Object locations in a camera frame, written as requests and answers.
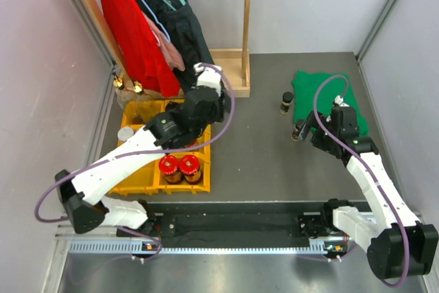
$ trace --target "yellow compartment organizer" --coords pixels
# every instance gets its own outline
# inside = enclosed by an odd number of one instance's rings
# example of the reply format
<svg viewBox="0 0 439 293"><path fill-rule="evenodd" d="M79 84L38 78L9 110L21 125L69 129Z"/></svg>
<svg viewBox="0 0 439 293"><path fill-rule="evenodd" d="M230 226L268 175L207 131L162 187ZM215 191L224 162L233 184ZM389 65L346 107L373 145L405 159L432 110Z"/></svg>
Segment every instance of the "yellow compartment organizer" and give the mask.
<svg viewBox="0 0 439 293"><path fill-rule="evenodd" d="M157 113L165 111L165 107L170 102L182 102L182 99L173 100L150 100L145 102L131 101L125 108L121 128L129 126L137 131L143 127L143 123L148 122ZM211 139L211 126L207 126L204 134L198 138L197 144L207 142ZM192 154L200 160L203 179L197 185L190 185L185 180L179 185L170 185L165 177L158 170L160 160L149 163L141 169L121 181L116 187L109 191L110 194L127 196L129 194L157 194L164 191L167 194L173 192L188 191L193 194L197 192L211 191L211 146L207 145L199 150L192 152L177 152L172 154L178 160L187 154Z"/></svg>

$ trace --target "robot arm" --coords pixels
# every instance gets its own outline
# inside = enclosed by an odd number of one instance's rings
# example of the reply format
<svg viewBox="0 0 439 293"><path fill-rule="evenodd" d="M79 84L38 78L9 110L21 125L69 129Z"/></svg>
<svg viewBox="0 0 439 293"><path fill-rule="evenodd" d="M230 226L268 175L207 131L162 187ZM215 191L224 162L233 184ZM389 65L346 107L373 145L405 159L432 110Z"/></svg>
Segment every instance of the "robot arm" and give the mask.
<svg viewBox="0 0 439 293"><path fill-rule="evenodd" d="M376 145L370 137L360 137L357 113L354 108L336 97L330 116L318 113L321 122L338 139L353 149L372 168L385 194L398 212L410 245L409 276L428 274L434 259L439 235L432 224L422 224L410 211L384 170ZM403 271L404 247L400 228L377 184L365 166L342 146L338 145L318 125L314 113L296 123L292 135L295 141L304 141L308 133L313 146L342 160L357 181L374 214L375 222L366 219L347 200L329 200L320 217L324 227L349 235L367 254L370 268L379 279L400 277Z"/></svg>
<svg viewBox="0 0 439 293"><path fill-rule="evenodd" d="M195 66L197 83L181 104L157 114L124 144L96 163L106 163L78 174L58 188L58 197L76 233L86 233L99 225L127 226L149 232L154 214L148 214L146 202L126 202L108 198L115 185L141 167L162 158L166 150L183 148L202 135L207 125L224 120L230 111L230 99L221 75L202 64ZM154 153L135 154L143 150ZM132 156L121 156L133 153ZM63 170L56 180L68 175Z"/></svg>

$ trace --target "green cloth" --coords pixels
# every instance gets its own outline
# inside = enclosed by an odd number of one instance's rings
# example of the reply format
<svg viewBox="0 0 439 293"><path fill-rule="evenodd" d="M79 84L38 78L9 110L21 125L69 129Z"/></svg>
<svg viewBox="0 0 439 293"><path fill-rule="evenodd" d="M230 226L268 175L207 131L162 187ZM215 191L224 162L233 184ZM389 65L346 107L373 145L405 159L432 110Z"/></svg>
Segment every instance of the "green cloth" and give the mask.
<svg viewBox="0 0 439 293"><path fill-rule="evenodd" d="M293 121L296 123L299 119L306 119L309 113L313 110L314 95L318 87L332 75L330 73L306 73L304 71L297 71L296 77L291 82L294 87L294 117ZM317 109L324 115L331 114L334 99L340 95L344 90L344 82L341 79L329 82L319 95ZM368 122L361 115L358 109L358 103L355 99L354 93L349 83L348 91L344 96L344 102L352 106L357 111L357 123L359 126L360 136L365 136L369 133Z"/></svg>

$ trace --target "gray table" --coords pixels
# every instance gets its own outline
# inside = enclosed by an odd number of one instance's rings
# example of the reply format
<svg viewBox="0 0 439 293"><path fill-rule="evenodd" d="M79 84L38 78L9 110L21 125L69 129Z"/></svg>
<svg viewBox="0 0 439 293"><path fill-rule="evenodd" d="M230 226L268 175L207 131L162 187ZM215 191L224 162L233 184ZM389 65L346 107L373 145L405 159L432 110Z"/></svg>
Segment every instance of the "gray table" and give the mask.
<svg viewBox="0 0 439 293"><path fill-rule="evenodd" d="M295 72L347 73L370 136L383 149L379 131L352 53L270 54L250 57L251 96L237 100L230 130L212 148L212 192L156 194L151 202L182 201L324 201L363 200L358 186L332 156L310 143L294 143L292 113L278 111L281 95L291 91ZM103 153L117 142L122 111L115 103ZM221 128L215 125L214 132ZM69 256L73 274L82 278L108 255ZM140 266L119 260L81 286L65 278L60 292L394 292L371 273L358 249L342 263L319 263L291 256L165 255ZM397 292L425 292L421 278L411 278Z"/></svg>

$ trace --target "wooden clothing rack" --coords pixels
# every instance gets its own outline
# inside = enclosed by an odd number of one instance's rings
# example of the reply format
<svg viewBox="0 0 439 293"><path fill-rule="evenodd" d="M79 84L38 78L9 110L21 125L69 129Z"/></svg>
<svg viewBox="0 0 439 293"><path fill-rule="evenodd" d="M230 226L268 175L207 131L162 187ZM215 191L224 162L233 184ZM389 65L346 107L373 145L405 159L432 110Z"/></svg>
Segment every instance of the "wooden clothing rack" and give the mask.
<svg viewBox="0 0 439 293"><path fill-rule="evenodd" d="M126 73L126 66L119 46L105 21L104 15L96 0L80 0L90 19L96 27L112 57L121 68L121 77L130 88L131 80ZM250 96L250 62L248 53L248 23L250 19L250 0L244 1L244 32L241 49L210 49L215 64L223 68L224 73L233 86L235 96ZM157 92L148 91L153 97L161 97Z"/></svg>

